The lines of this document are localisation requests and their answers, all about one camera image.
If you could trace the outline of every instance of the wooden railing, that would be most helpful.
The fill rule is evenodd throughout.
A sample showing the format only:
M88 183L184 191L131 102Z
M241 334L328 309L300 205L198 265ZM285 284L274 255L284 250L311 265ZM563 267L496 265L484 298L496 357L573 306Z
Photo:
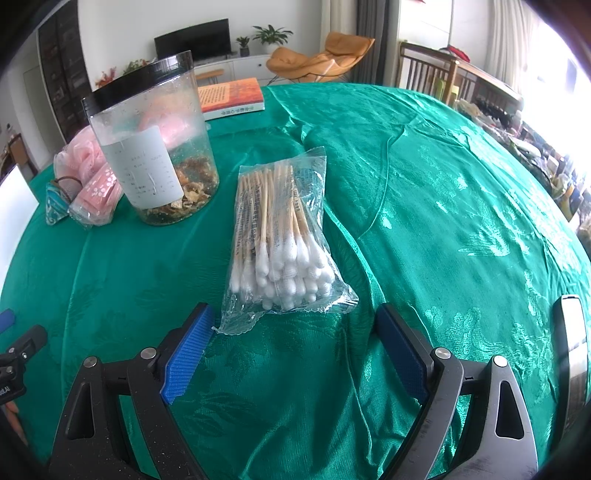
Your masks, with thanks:
M523 108L522 96L487 72L449 53L407 42L401 42L398 58L396 86L403 85L447 105L456 98L482 98L509 113Z

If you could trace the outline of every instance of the tv stand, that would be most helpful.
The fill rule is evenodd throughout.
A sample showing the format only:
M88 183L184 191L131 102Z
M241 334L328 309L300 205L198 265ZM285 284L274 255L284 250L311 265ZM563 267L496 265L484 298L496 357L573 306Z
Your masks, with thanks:
M223 70L223 74L217 75L219 83L231 82L247 78L256 78L259 85L265 86L275 76L267 68L269 55L251 55L239 57L232 53L228 58L214 58L194 63L193 72L195 75L211 72L212 70ZM198 80L198 85L207 85L207 80Z

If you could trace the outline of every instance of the orange lounge chair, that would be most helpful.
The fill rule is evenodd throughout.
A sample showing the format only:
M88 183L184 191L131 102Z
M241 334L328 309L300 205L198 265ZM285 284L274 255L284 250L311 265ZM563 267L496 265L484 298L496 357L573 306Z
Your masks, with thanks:
M374 41L374 38L330 32L325 50L313 57L279 47L267 60L267 68L275 74L269 85L280 77L299 83L331 82L353 68Z

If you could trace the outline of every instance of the curtain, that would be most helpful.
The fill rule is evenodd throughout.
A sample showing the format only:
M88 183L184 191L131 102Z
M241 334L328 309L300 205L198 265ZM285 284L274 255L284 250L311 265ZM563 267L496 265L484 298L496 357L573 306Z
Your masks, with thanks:
M324 42L329 32L341 32L355 35L356 0L322 0L320 17L320 48L324 50Z
M390 0L357 1L357 35L375 38L375 42L351 71L351 81L384 84L389 10Z
M522 93L538 15L521 0L491 0L492 35L485 70Z

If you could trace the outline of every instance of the book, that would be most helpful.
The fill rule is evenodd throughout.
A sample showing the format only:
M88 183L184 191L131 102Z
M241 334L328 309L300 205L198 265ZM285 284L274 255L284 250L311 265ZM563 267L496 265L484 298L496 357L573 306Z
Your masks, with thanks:
M197 92L205 120L265 109L256 78L206 85Z

